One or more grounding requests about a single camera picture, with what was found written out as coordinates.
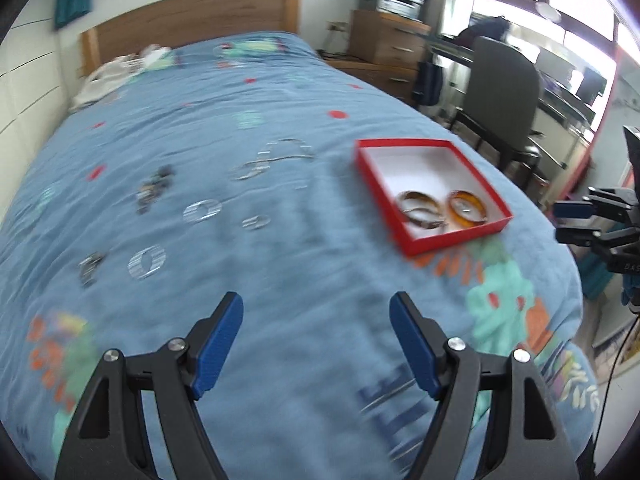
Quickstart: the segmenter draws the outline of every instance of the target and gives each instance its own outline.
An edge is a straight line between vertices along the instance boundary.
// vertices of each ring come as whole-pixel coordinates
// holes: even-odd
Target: wooden cabinet
[[[414,20],[373,10],[354,10],[348,54],[373,64],[415,69],[430,28]]]
[[[380,88],[383,92],[407,104],[412,103],[411,94],[417,76],[416,70],[359,61],[329,60],[327,63],[361,81]]]

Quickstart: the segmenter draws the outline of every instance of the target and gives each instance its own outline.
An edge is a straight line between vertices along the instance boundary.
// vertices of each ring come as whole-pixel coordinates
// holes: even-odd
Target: chair
[[[474,63],[462,110],[449,125],[460,122],[499,153],[498,169],[504,172],[511,162],[530,167],[521,184],[527,189],[538,168],[540,150],[529,139],[538,107],[541,85],[538,70],[512,46],[489,38],[474,42]]]

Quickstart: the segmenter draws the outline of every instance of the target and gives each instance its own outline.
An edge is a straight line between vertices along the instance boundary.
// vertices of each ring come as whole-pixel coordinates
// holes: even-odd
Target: amber bangle
[[[473,206],[473,208],[475,208],[475,210],[479,213],[481,219],[474,220],[469,216],[465,216],[464,214],[461,214],[454,206],[454,203],[453,203],[454,200],[464,200],[465,202]],[[483,225],[483,224],[486,224],[488,220],[486,215],[486,207],[484,206],[484,203],[482,202],[482,200],[480,200],[473,193],[469,193],[468,191],[458,190],[450,193],[450,195],[447,197],[447,209],[449,211],[451,219],[456,224],[462,226],[463,228],[476,227],[479,225]]]
[[[411,207],[404,206],[405,200],[415,200],[424,204],[423,207]],[[396,203],[398,209],[402,212],[404,217],[414,225],[422,227],[424,229],[436,229],[446,224],[445,216],[442,211],[440,203],[432,196],[419,191],[403,191],[396,197]],[[425,220],[416,216],[416,212],[423,212],[436,217],[435,220]]]

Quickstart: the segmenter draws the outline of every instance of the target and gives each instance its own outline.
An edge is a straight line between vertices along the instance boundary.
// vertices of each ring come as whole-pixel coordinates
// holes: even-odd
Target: red box
[[[513,218],[500,195],[449,140],[357,140],[356,165],[406,256],[498,233]],[[396,196],[403,191],[420,191],[444,203],[451,191],[459,189],[482,200],[486,224],[465,229],[448,222],[444,229],[427,230],[408,222],[396,205]]]

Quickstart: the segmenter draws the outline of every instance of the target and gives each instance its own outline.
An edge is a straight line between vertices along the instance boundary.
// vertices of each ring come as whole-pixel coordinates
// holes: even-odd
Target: bed
[[[54,475],[103,352],[157,349],[228,290],[242,296],[244,322],[198,408],[232,479],[408,470],[434,403],[388,320],[398,290],[478,351],[535,354],[576,458],[587,444],[599,400],[570,342],[582,293],[569,251],[457,137],[319,59],[295,35],[298,5],[167,0],[82,35],[86,73],[150,43],[174,51],[65,120],[0,229],[0,419],[41,478]],[[452,140],[513,221],[405,258],[353,163],[354,141],[374,137]],[[247,177],[255,165],[246,163],[265,152],[305,156]],[[139,211],[140,188],[158,183],[159,168],[170,186]],[[215,202],[185,211],[205,200]],[[79,263],[96,252],[106,256],[84,284]],[[155,271],[141,279],[141,267]],[[144,402],[158,473],[170,479],[153,399]],[[474,475],[488,405],[480,395],[460,479]]]

